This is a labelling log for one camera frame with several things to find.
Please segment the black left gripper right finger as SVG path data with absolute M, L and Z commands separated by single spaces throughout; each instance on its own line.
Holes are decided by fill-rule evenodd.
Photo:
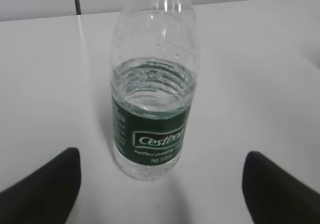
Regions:
M 320 222 L 320 194 L 258 151 L 245 158 L 242 193 L 255 224 Z

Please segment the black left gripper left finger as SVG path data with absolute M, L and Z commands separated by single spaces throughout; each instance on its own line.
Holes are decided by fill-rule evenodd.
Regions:
M 81 187 L 80 152 L 69 147 L 0 193 L 2 224 L 64 224 Z

